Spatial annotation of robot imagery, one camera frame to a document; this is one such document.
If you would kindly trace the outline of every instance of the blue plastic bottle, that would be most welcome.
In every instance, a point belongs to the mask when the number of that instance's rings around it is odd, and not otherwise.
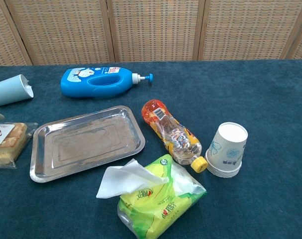
[[[153,75],[142,77],[121,67],[73,68],[61,78],[62,94],[69,97],[113,97],[128,90],[140,80],[153,81]]]

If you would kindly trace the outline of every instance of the plastic bottle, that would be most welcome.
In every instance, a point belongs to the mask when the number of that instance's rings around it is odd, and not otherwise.
[[[152,82],[153,75],[142,77],[121,67],[73,68],[62,76],[60,88],[69,97],[107,98],[127,91],[144,79]]]
[[[191,164],[197,173],[206,169],[207,161],[200,156],[201,143],[170,114],[163,102],[148,101],[142,108],[142,116],[162,139],[175,161],[182,165]]]

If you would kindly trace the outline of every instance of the paper cup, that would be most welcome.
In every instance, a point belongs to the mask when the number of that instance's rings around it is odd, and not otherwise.
[[[233,177],[241,168],[248,133],[233,122],[219,126],[206,152],[208,170],[216,176]]]
[[[0,82],[0,106],[33,98],[31,86],[23,75]]]

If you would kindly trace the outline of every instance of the yellow-green package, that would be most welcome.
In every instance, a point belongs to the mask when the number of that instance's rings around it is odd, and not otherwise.
[[[158,238],[189,207],[206,194],[205,188],[169,154],[146,166],[169,182],[120,196],[118,216],[139,239]]]

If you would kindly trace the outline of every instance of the packaged bread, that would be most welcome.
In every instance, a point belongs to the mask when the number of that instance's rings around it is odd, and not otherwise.
[[[0,124],[0,168],[15,168],[15,160],[37,128],[37,123]]]

